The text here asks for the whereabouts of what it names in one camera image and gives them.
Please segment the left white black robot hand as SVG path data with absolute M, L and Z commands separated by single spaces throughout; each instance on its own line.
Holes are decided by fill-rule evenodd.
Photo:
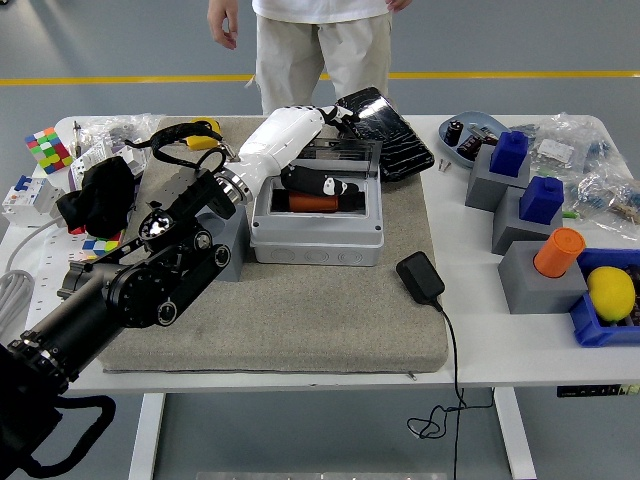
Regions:
M 295 160 L 325 125 L 356 119 L 351 110 L 327 107 L 291 106 L 276 109 L 239 149 L 237 162 L 229 163 L 232 179 L 247 201 L 256 197 L 264 181 Z

